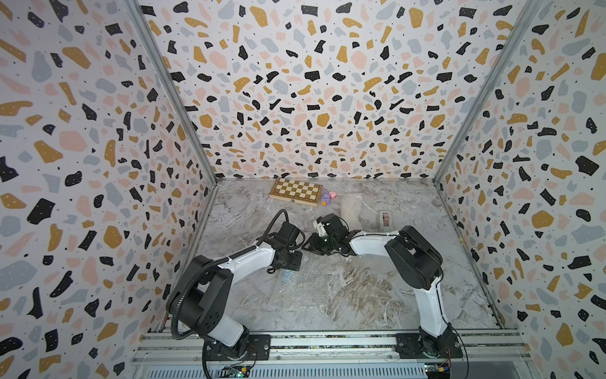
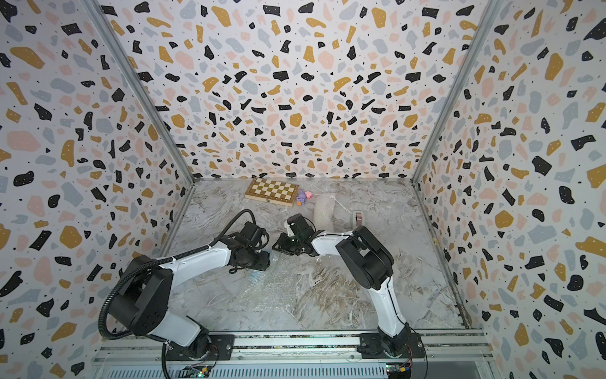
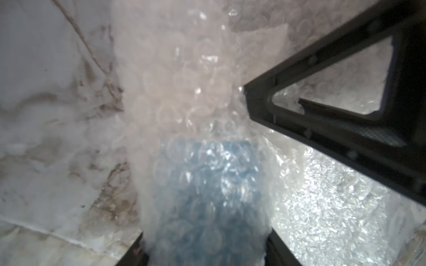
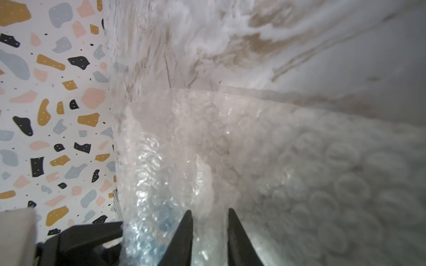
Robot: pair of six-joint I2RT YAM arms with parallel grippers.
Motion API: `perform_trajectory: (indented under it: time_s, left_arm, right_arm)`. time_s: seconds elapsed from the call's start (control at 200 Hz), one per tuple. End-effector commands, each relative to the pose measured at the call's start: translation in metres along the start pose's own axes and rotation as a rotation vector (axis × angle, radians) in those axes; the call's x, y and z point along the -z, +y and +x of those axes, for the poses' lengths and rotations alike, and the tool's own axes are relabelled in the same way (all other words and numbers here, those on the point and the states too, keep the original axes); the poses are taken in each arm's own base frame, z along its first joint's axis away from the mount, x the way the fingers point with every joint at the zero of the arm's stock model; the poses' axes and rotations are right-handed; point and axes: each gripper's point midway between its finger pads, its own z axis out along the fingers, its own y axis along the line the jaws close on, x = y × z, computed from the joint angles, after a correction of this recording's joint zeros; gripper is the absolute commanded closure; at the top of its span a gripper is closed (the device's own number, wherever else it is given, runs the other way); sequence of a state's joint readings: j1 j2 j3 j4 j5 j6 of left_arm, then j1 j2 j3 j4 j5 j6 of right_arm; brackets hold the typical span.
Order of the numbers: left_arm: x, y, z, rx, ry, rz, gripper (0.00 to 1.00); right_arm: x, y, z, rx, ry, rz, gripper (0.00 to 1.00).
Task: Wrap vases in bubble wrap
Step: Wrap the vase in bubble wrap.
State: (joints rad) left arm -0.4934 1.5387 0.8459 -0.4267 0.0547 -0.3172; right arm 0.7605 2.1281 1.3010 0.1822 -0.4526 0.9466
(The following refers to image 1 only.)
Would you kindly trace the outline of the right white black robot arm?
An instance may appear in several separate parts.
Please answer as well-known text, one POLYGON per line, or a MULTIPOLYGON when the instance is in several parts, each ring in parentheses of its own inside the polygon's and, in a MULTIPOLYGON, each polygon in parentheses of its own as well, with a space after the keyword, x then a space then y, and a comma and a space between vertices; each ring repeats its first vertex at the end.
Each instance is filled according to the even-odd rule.
POLYGON ((331 213, 314 222, 315 232, 302 249, 316 255, 378 256, 391 259, 399 276, 413 288, 420 325, 416 333, 396 335, 401 358, 462 358, 462 343, 446 318, 441 295, 443 258, 414 227, 397 232, 350 230, 331 213))

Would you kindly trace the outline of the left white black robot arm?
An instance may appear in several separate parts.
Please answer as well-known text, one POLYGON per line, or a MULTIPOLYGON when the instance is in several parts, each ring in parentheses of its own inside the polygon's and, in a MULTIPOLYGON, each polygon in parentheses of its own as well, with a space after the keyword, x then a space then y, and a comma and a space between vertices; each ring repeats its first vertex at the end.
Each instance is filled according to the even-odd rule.
POLYGON ((189 262, 167 300, 170 334, 175 340, 196 335, 220 358, 241 359, 252 344, 247 327, 225 314, 233 284, 269 269, 298 271, 305 235, 284 221, 277 232, 267 229, 254 244, 219 259, 198 255, 189 262))

